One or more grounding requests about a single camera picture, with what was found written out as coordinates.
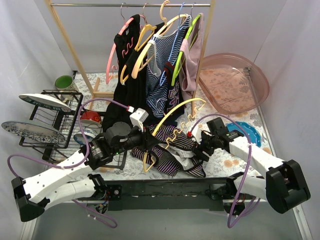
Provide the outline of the black white striped tank top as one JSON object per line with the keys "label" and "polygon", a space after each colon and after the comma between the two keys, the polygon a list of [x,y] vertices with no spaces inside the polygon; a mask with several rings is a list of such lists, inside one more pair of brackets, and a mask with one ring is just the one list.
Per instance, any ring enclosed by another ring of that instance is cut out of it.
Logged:
{"label": "black white striped tank top", "polygon": [[194,151],[196,141],[173,125],[162,125],[155,137],[160,143],[147,153],[136,147],[130,154],[145,163],[147,168],[155,168],[172,177],[179,171],[196,178],[206,177],[204,160],[196,156]]}

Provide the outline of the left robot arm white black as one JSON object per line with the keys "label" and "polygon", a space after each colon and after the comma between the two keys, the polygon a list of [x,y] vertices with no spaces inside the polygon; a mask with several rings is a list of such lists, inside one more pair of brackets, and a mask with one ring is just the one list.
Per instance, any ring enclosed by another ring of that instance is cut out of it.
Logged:
{"label": "left robot arm white black", "polygon": [[148,126],[121,129],[114,125],[54,167],[28,178],[17,176],[11,185],[20,220],[34,220],[66,201],[115,197],[116,187],[107,186],[100,174],[91,172],[112,162],[118,154],[134,148],[149,151],[160,142]]}

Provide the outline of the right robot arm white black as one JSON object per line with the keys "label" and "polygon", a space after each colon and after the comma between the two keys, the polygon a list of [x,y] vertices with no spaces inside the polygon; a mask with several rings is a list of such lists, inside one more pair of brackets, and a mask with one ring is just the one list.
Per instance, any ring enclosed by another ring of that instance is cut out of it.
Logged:
{"label": "right robot arm white black", "polygon": [[256,145],[251,140],[258,133],[245,133],[237,122],[233,128],[224,124],[220,117],[208,121],[209,130],[202,130],[196,124],[187,133],[196,140],[194,152],[208,161],[216,149],[222,149],[235,157],[246,161],[260,177],[248,176],[238,172],[229,176],[225,186],[216,190],[216,194],[237,199],[241,195],[250,195],[263,199],[278,213],[306,202],[311,193],[299,163],[275,157]]}

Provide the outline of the blue white striped tank top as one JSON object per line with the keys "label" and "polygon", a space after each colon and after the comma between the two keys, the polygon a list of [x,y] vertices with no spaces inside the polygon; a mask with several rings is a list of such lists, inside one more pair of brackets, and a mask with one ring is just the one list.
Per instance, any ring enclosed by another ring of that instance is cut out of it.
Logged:
{"label": "blue white striped tank top", "polygon": [[[192,17],[188,14],[186,19],[181,22],[181,30],[179,31],[176,39],[173,49],[174,52],[172,53],[172,58],[170,60],[170,63],[173,66],[176,63],[183,39],[185,38],[185,33],[188,31],[191,22]],[[152,59],[146,67],[146,103],[151,108],[154,117],[158,119],[162,118],[166,114],[164,113],[164,109],[167,91],[164,83],[160,86],[160,79],[164,71],[164,65],[168,62],[175,36],[176,31],[167,36],[152,36],[151,47],[147,54],[147,56],[152,57]]]}

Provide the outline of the pink wavy plastic hanger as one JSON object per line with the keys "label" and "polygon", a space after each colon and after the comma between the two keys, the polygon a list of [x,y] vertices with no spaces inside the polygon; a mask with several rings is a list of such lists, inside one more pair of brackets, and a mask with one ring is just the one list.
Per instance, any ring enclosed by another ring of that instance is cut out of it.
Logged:
{"label": "pink wavy plastic hanger", "polygon": [[[133,3],[133,4],[125,4],[122,3],[120,5],[120,15],[123,16],[122,14],[122,9],[123,7],[126,6],[127,8],[141,8],[142,5],[138,4],[138,3]],[[124,18],[124,25],[122,26],[122,28],[119,31],[119,35],[122,35],[124,33],[124,31],[126,30],[126,28],[128,27],[129,23],[131,23],[133,21],[133,18],[129,18],[128,20],[126,20]],[[114,54],[116,53],[116,44],[114,43],[111,47],[111,51],[109,54],[109,58],[108,58],[108,62],[107,62],[107,66],[106,66],[106,70],[105,70],[105,74],[106,74],[106,84],[109,84],[110,80],[113,78],[114,76],[114,70],[117,70],[118,68],[114,65],[112,65],[113,63],[113,57]]]}

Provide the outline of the floral tablecloth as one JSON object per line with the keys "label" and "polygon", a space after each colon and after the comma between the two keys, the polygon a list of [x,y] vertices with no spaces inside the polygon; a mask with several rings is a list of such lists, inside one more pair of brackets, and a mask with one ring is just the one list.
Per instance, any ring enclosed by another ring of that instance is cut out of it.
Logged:
{"label": "floral tablecloth", "polygon": [[[92,87],[94,88],[94,85],[97,81],[97,78],[100,78],[100,84],[98,90],[102,92],[113,92],[116,85],[117,85],[117,76],[115,76],[109,84],[106,84],[106,74],[99,72],[99,73],[87,73],[86,74],[89,82],[91,83]],[[79,91],[83,94],[83,103],[87,100],[91,99],[91,94],[87,88],[87,85],[85,81],[83,80],[83,77],[80,73],[74,73],[74,82],[77,85]],[[202,88],[200,86],[197,87],[196,91],[196,97],[201,98],[205,101],[207,101],[206,105],[201,109],[201,112],[198,112],[196,114],[196,119],[192,122],[192,125],[202,116],[205,116],[210,113],[217,113],[216,109],[212,106],[212,104],[209,102],[208,98],[204,94]],[[92,110],[94,111],[106,111],[108,102],[106,101],[95,101],[93,104]],[[190,114],[191,106],[188,103],[187,107],[185,108],[185,114],[182,115],[180,118],[178,118],[178,126],[180,126],[181,121],[187,121],[187,116]],[[244,113],[236,114],[236,115],[230,115],[229,116],[234,121],[239,122],[246,122],[259,132],[261,136],[261,148],[273,155],[273,149],[271,147],[271,140],[269,140],[269,136],[266,132],[264,120],[261,115],[261,111],[259,108],[252,109],[250,111],[246,111]],[[206,119],[203,119],[200,123],[203,125],[204,129],[209,131],[206,122],[216,118],[216,116],[211,116]],[[122,156],[115,157],[113,159],[113,162],[111,162],[112,165],[120,165],[122,164]],[[238,157],[235,157],[228,152],[217,149],[214,151],[214,154],[210,157],[208,162],[203,162],[203,169],[206,173],[207,178],[222,178],[222,177],[228,177],[238,172],[244,172],[246,168],[246,162],[244,160],[241,160]],[[123,169],[118,168],[109,168],[109,167],[100,167],[95,172],[101,174],[104,179],[106,180],[160,180],[160,179],[185,179],[185,178],[192,178],[191,175],[179,171],[175,176],[169,176],[164,173],[160,173],[158,170],[156,170],[154,167],[144,173],[143,170],[143,163],[141,160],[132,157],[130,153],[127,153],[126,156],[126,162]],[[252,168],[252,166],[248,170],[248,175],[250,176],[259,176],[260,174]]]}

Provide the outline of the navy jersey with letters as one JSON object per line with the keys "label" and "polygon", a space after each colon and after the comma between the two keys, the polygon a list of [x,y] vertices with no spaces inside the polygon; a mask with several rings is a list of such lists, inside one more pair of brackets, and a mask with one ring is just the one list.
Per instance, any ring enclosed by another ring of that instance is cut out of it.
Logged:
{"label": "navy jersey with letters", "polygon": [[182,90],[179,83],[179,77],[177,76],[172,86],[173,74],[175,66],[169,61],[164,64],[164,86],[166,90],[166,99],[164,105],[164,113],[167,114],[178,104],[183,102]]}

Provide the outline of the blue white porcelain bowl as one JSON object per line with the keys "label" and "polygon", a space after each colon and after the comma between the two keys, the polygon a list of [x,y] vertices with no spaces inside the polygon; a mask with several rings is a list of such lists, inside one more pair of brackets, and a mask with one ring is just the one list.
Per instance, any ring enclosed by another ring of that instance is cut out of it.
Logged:
{"label": "blue white porcelain bowl", "polygon": [[[92,141],[98,134],[95,130],[91,128],[86,128],[83,130],[83,133],[88,142]],[[74,136],[73,139],[80,145],[85,145],[85,137],[83,136],[82,132],[79,130]]]}

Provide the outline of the black garment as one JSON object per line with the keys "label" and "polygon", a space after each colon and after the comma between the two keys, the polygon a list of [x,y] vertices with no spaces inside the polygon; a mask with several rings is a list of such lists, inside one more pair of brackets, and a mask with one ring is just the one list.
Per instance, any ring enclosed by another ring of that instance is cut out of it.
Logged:
{"label": "black garment", "polygon": [[[117,34],[114,37],[114,43],[116,44],[116,55],[118,58],[118,83],[114,91],[113,99],[114,101],[121,103],[126,106],[132,106],[135,109],[141,108],[148,112],[148,117],[144,121],[147,126],[155,125],[160,122],[162,118],[156,118],[153,115],[151,108],[146,102],[146,79],[147,79],[147,66],[148,64],[138,73],[137,78],[133,79],[131,74],[134,65],[141,53],[135,52],[134,48],[138,42],[140,35],[140,16],[138,14],[134,15],[133,21],[129,23],[127,29],[123,34]],[[158,30],[163,27],[163,23],[156,25],[156,34]],[[127,55],[122,57],[122,50],[126,48],[126,44],[131,42],[133,37],[133,47],[128,51]],[[129,75],[125,85],[120,83],[120,74],[124,66],[127,66],[124,71],[124,77]]]}

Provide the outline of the pink translucent plastic basin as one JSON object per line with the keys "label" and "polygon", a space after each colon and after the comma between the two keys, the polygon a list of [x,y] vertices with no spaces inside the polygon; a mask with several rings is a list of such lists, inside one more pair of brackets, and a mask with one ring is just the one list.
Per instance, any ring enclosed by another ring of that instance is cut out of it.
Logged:
{"label": "pink translucent plastic basin", "polygon": [[234,53],[203,58],[199,86],[221,114],[237,115],[260,106],[269,96],[270,85],[262,70]]}

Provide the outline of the wooden clothes rack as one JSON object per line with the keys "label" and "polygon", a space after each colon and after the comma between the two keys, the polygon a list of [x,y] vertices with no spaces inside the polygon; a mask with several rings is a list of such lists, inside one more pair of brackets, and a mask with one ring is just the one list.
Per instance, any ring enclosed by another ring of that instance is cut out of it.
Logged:
{"label": "wooden clothes rack", "polygon": [[[122,4],[116,4],[116,3],[53,3],[50,0],[46,0],[45,4],[49,10],[49,12],[52,15],[53,20],[55,21],[55,24],[57,26],[57,28],[59,29],[71,55],[72,58],[77,66],[77,69],[79,70],[79,72],[82,75],[82,78],[91,94],[91,98],[93,100],[97,100],[98,98],[102,98],[102,99],[106,99],[106,98],[112,98],[114,96],[113,92],[103,92],[103,91],[98,91],[99,86],[100,86],[100,79],[98,78],[96,80],[96,83],[94,85],[94,87],[92,87],[86,71],[84,70],[84,67],[82,66],[80,59],[76,53],[76,50],[67,34],[67,31],[64,27],[64,25],[62,24],[60,17],[57,13],[57,11],[55,10],[55,7],[89,7],[89,8],[93,8],[93,7],[106,7],[106,8],[178,8],[181,7],[181,4],[173,4],[173,3],[164,3],[164,4],[160,4],[160,3],[146,3],[146,4],[126,4],[126,3],[122,3]],[[200,72],[201,72],[201,68],[202,68],[202,64],[203,64],[203,59],[204,59],[204,54],[205,54],[205,50],[206,50],[206,46],[207,46],[207,42],[208,42],[208,37],[209,37],[209,33],[210,33],[210,28],[211,28],[211,23],[212,23],[212,19],[213,19],[213,15],[214,15],[214,9],[216,6],[216,2],[214,0],[212,0],[210,3],[194,3],[194,4],[185,4],[185,7],[208,7],[209,8],[209,12],[208,12],[208,17],[207,17],[207,21],[206,21],[206,27],[205,27],[205,32],[203,35],[203,43],[202,43],[202,49],[201,49],[201,54],[200,54],[200,59],[199,59],[199,64],[198,64],[198,71],[197,71],[197,76],[196,76],[196,84],[199,84],[199,80],[200,80]]]}

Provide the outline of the green mug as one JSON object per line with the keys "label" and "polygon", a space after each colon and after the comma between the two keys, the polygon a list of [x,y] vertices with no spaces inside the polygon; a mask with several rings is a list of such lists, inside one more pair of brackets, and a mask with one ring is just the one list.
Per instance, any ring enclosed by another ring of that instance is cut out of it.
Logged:
{"label": "green mug", "polygon": [[57,90],[61,92],[79,91],[74,79],[70,75],[62,75],[55,80],[54,83]]}

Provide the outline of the white plate with lettering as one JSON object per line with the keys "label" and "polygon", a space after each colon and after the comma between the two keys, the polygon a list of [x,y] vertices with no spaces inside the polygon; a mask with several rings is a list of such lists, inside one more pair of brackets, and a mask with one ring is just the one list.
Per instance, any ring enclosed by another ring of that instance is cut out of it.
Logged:
{"label": "white plate with lettering", "polygon": [[18,96],[21,100],[37,107],[52,111],[70,112],[72,109],[59,99],[46,94],[25,93]]}

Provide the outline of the blue floral patterned plate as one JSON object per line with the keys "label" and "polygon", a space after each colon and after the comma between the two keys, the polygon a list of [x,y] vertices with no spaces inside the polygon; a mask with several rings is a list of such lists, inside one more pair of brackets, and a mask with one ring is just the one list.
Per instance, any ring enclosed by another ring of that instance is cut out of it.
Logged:
{"label": "blue floral patterned plate", "polygon": [[60,144],[65,141],[65,136],[57,129],[48,124],[33,120],[5,121],[1,127],[7,132],[34,140],[40,143]]}

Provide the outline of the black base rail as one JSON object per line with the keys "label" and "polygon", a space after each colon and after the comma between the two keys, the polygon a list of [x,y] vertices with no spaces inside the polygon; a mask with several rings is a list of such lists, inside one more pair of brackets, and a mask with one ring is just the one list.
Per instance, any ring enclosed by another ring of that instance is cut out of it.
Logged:
{"label": "black base rail", "polygon": [[223,211],[234,193],[225,192],[227,179],[181,178],[107,180],[110,211],[210,210]]}

